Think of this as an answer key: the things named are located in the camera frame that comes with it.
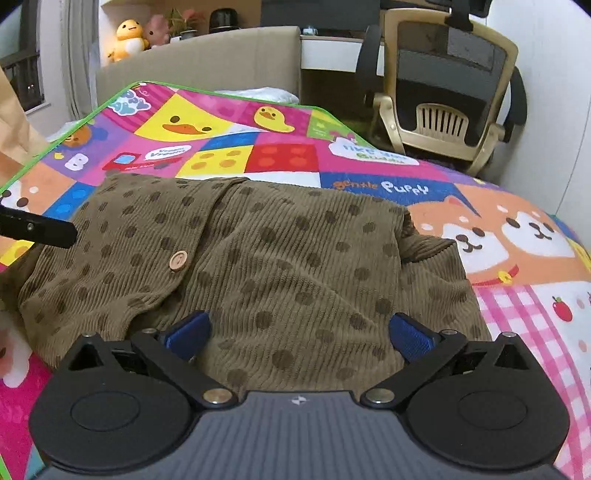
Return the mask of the small potted plant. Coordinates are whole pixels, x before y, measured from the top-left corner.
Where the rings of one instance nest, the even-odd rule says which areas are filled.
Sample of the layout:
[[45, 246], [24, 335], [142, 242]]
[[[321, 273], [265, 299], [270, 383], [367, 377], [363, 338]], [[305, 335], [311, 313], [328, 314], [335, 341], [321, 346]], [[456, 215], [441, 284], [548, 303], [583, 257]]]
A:
[[198, 35], [199, 26], [204, 23], [205, 17], [202, 11], [171, 8], [166, 19], [170, 37], [185, 40]]

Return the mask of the beige upholstered headboard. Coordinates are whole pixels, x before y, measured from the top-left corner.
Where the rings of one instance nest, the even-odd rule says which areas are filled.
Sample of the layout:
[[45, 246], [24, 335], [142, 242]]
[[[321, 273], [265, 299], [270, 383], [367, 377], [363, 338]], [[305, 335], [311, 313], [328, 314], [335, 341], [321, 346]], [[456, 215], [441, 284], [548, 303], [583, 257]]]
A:
[[207, 91], [273, 87], [301, 93], [301, 33], [296, 26], [207, 34], [159, 46], [101, 68], [97, 102], [124, 87], [156, 81]]

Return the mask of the yellow duck plush toy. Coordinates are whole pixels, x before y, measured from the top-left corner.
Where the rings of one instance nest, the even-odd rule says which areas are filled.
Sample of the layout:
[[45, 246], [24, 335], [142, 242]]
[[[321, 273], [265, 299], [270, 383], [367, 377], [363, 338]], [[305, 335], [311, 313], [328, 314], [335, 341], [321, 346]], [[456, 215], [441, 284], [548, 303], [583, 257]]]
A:
[[113, 48], [107, 58], [112, 62], [137, 55], [149, 47], [149, 42], [143, 37], [142, 26], [133, 19], [123, 21], [115, 32]]

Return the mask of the pink plush toy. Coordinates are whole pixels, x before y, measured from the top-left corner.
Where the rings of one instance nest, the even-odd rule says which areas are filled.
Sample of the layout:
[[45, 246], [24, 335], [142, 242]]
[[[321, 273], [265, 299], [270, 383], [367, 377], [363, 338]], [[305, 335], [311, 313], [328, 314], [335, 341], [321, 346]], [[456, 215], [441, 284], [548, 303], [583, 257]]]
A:
[[149, 47], [159, 47], [169, 43], [169, 25], [162, 14], [153, 15], [143, 27], [143, 38]]

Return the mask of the beige mesh office chair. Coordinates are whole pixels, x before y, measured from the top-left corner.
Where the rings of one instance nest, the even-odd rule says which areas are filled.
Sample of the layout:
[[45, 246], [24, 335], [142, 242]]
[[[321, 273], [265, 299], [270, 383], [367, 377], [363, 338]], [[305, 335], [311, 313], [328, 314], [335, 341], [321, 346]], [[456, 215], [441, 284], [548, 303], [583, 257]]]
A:
[[363, 38], [356, 79], [399, 154], [432, 154], [477, 176], [525, 125], [517, 45], [484, 25], [488, 1], [394, 8]]

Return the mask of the white pillow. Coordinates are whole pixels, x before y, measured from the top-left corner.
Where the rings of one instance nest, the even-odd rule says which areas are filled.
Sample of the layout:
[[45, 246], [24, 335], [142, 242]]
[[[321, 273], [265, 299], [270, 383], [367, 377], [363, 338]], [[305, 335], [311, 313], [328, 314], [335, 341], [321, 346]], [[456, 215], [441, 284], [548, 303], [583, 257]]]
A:
[[215, 94], [240, 99], [249, 99], [259, 102], [271, 102], [276, 104], [298, 105], [300, 98], [290, 91], [276, 87], [260, 87], [245, 90], [215, 90]]

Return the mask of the white desk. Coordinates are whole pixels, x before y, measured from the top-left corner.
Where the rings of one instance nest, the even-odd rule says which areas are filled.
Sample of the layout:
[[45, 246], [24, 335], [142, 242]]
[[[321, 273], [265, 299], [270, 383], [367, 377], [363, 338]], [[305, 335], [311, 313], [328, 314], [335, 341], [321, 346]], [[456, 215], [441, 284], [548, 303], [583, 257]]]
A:
[[362, 39], [301, 35], [301, 69], [356, 72]]

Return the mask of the black pot on shelf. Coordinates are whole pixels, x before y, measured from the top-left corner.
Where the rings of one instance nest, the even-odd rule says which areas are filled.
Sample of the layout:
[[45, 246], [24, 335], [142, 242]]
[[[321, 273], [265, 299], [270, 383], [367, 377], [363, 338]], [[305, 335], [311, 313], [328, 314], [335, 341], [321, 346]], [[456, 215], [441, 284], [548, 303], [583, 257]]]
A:
[[208, 21], [208, 33], [221, 33], [226, 31], [238, 30], [239, 17], [238, 12], [229, 7], [215, 9], [211, 12]]

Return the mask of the colourful cartoon play mat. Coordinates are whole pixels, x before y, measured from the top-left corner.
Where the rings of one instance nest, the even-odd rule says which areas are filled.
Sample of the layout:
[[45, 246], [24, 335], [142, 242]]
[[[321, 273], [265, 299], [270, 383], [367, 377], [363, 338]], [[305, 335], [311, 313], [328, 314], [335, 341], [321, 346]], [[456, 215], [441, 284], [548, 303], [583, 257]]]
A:
[[67, 219], [117, 172], [334, 188], [407, 206], [455, 239], [492, 334], [522, 336], [566, 403], [556, 464], [590, 475], [590, 250], [569, 226], [500, 187], [374, 148], [316, 107], [139, 82], [45, 139], [5, 185], [5, 206]]

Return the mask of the brown polka dot corduroy garment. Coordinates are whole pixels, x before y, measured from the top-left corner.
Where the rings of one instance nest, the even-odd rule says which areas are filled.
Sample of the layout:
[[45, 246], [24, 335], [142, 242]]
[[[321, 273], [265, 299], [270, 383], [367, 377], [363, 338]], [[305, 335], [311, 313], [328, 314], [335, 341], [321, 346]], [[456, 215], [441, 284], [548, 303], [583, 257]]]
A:
[[396, 313], [490, 336], [456, 244], [387, 200], [117, 174], [73, 222], [73, 247], [36, 245], [2, 273], [3, 360], [23, 345], [56, 366], [81, 334], [123, 340], [204, 311], [197, 368], [235, 392], [362, 393], [403, 367]]

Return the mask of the black computer monitor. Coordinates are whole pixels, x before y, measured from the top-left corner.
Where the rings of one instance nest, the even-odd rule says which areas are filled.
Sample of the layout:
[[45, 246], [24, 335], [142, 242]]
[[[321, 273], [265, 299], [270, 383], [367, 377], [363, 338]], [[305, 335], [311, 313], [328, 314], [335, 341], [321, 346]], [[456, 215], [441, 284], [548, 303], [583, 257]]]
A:
[[262, 2], [260, 25], [363, 31], [380, 19], [380, 0], [269, 0]]

